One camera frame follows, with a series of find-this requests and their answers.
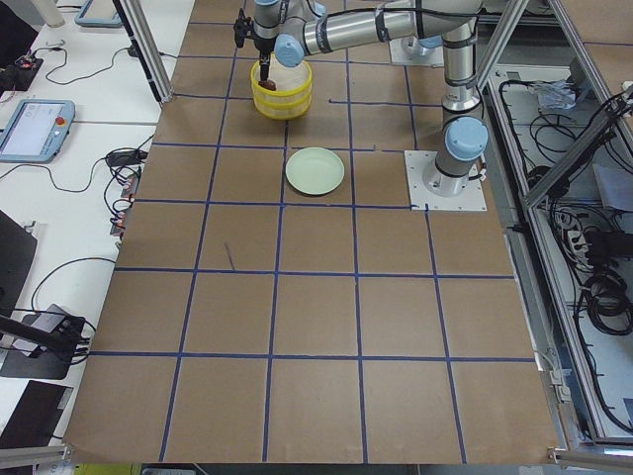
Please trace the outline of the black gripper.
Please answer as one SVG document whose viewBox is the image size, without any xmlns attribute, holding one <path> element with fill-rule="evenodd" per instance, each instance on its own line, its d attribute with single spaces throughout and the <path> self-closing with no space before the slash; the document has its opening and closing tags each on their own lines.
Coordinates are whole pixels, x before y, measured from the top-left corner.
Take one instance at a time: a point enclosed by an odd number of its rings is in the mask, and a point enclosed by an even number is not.
<svg viewBox="0 0 633 475">
<path fill-rule="evenodd" d="M 259 51 L 259 84 L 264 84 L 270 78 L 270 57 L 273 52 L 273 40 L 257 37 L 256 48 Z"/>
</svg>

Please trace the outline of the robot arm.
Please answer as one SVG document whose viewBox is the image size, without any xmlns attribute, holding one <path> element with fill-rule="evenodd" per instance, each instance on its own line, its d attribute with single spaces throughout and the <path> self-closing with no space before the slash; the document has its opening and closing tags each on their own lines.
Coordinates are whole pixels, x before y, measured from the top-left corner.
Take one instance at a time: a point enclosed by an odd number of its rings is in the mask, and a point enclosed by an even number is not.
<svg viewBox="0 0 633 475">
<path fill-rule="evenodd" d="M 273 60 L 296 67 L 309 56 L 374 44 L 397 44 L 417 56 L 441 49 L 443 139 L 421 180 L 433 195 L 455 198 L 489 140 L 476 71 L 481 8 L 479 1 L 388 1 L 330 13 L 317 1 L 257 1 L 252 16 L 235 21 L 234 41 L 253 41 L 264 87 L 272 85 Z"/>
</svg>

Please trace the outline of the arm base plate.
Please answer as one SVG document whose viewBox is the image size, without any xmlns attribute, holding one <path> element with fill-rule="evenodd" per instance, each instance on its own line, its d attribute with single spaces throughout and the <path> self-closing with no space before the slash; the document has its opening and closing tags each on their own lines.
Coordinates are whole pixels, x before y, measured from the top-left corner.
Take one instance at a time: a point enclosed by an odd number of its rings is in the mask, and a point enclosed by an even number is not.
<svg viewBox="0 0 633 475">
<path fill-rule="evenodd" d="M 463 177 L 442 174 L 434 150 L 406 150 L 409 206 L 414 211 L 483 213 L 488 210 L 477 163 Z"/>
<path fill-rule="evenodd" d="M 440 37 L 421 41 L 414 37 L 390 41 L 391 63 L 406 66 L 442 67 L 443 48 Z"/>
</svg>

